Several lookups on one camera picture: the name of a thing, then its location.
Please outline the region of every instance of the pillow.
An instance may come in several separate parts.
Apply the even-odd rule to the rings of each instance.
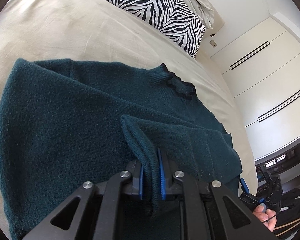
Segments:
[[[169,37],[195,58],[206,30],[183,0],[107,0]]]

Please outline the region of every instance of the silver screw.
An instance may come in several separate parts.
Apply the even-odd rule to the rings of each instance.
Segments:
[[[174,176],[176,176],[177,178],[182,178],[185,175],[185,173],[183,171],[176,171],[174,173]]]
[[[218,180],[214,180],[213,182],[211,182],[213,187],[221,187],[221,182]]]
[[[93,186],[93,183],[91,181],[86,181],[82,185],[82,187],[84,187],[84,188],[91,188],[92,186]]]
[[[129,172],[129,171],[121,171],[121,172],[120,172],[120,176],[121,176],[122,178],[129,177],[129,176],[130,176],[130,172]]]

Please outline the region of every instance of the sweater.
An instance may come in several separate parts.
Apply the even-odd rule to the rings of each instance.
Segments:
[[[0,102],[0,188],[12,238],[83,182],[106,181],[138,159],[151,208],[127,210],[123,239],[179,239],[178,210],[160,201],[158,148],[180,170],[237,195],[242,167],[231,135],[164,64],[18,59]]]

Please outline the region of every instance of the bed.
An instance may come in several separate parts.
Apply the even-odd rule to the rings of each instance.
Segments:
[[[214,34],[224,22],[216,14]],[[215,63],[199,49],[196,60],[148,23],[106,0],[10,0],[0,14],[0,98],[13,63],[71,58],[119,61],[151,69],[165,63],[231,133],[251,193],[258,186],[244,125]],[[0,192],[0,228],[9,236]]]

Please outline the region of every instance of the human hand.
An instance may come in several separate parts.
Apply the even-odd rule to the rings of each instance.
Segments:
[[[273,217],[275,215],[275,211],[271,210],[271,209],[267,209],[266,213],[263,213],[263,209],[264,206],[259,205],[255,208],[255,210],[253,211],[253,214],[261,221],[266,221],[269,218]],[[263,223],[271,232],[273,231],[275,224],[277,223],[277,218],[274,217],[272,219],[269,220],[269,222],[265,222]]]

